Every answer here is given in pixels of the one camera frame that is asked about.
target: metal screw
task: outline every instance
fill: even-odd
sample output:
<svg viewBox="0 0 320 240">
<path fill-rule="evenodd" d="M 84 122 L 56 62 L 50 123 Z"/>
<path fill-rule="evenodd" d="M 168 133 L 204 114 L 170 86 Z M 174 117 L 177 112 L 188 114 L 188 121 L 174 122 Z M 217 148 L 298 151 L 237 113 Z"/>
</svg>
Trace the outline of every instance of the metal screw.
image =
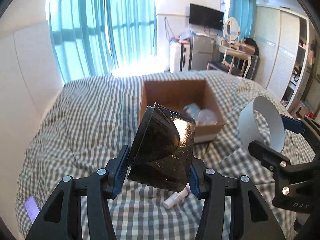
<svg viewBox="0 0 320 240">
<path fill-rule="evenodd" d="M 214 169 L 209 168 L 209 169 L 206 169 L 205 172 L 207 174 L 213 175 L 216 171 Z"/>
<path fill-rule="evenodd" d="M 282 189 L 282 194 L 286 196 L 286 195 L 289 194 L 289 191 L 290 191 L 289 187 L 284 187 L 284 188 Z"/>
<path fill-rule="evenodd" d="M 241 176 L 240 179 L 241 179 L 243 182 L 248 182 L 248 181 L 249 181 L 249 177 L 248 177 L 248 176 L 245 176 L 245 175 Z"/>
<path fill-rule="evenodd" d="M 97 173 L 98 173 L 99 175 L 104 175 L 104 174 L 107 173 L 107 171 L 106 171 L 105 169 L 100 169 L 100 170 L 97 171 Z"/>
<path fill-rule="evenodd" d="M 71 180 L 71 177 L 69 175 L 64 176 L 62 179 L 63 182 L 69 182 L 70 180 Z"/>
<path fill-rule="evenodd" d="M 287 166 L 287 163 L 285 161 L 282 161 L 280 162 L 280 166 L 284 168 L 285 166 Z"/>
</svg>

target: phone screen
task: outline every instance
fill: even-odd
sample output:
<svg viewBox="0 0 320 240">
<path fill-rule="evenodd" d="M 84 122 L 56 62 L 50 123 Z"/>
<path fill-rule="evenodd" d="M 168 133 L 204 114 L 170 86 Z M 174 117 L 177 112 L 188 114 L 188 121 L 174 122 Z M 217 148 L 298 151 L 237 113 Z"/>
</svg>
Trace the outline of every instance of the phone screen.
<svg viewBox="0 0 320 240">
<path fill-rule="evenodd" d="M 33 224 L 40 212 L 40 208 L 37 205 L 35 197 L 31 196 L 30 198 L 28 198 L 27 201 L 24 203 L 24 206 L 27 210 L 27 214 L 31 220 L 31 223 Z"/>
</svg>

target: small white tube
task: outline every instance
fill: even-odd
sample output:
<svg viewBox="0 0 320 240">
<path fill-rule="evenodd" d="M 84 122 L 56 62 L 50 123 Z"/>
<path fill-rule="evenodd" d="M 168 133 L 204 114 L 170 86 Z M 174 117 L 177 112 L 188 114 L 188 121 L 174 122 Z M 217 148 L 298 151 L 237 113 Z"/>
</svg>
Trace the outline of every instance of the small white tube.
<svg viewBox="0 0 320 240">
<path fill-rule="evenodd" d="M 163 206 L 166 209 L 172 208 L 174 205 L 178 204 L 178 202 L 180 202 L 186 196 L 188 196 L 190 192 L 191 192 L 191 190 L 190 190 L 189 184 L 187 184 L 186 187 L 184 188 L 184 190 L 182 190 L 181 192 L 178 192 L 178 193 L 174 192 L 170 197 L 168 197 L 163 202 Z"/>
</svg>

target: cardboard box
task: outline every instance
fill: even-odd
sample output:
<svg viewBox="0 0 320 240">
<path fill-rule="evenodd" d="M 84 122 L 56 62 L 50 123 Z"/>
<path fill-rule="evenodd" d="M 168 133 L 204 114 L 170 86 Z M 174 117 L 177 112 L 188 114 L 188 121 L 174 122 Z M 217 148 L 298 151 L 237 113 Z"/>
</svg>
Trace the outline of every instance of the cardboard box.
<svg viewBox="0 0 320 240">
<path fill-rule="evenodd" d="M 194 143 L 213 141 L 225 122 L 215 95 L 205 80 L 145 81 L 143 83 L 139 124 L 147 106 L 154 103 L 183 113 L 183 108 L 196 103 L 201 109 L 210 109 L 218 117 L 216 125 L 197 125 Z"/>
</svg>

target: black bag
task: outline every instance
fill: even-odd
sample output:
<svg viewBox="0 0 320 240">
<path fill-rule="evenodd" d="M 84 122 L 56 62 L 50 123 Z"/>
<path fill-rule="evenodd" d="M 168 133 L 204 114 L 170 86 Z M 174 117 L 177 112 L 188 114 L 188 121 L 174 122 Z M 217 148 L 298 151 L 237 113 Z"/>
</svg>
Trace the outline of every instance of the black bag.
<svg viewBox="0 0 320 240">
<path fill-rule="evenodd" d="M 256 51 L 254 52 L 254 55 L 259 56 L 259 48 L 258 48 L 257 43 L 254 41 L 253 38 L 246 38 L 244 40 L 244 43 L 248 44 L 248 45 L 251 45 L 251 46 L 254 46 L 256 48 Z"/>
</svg>

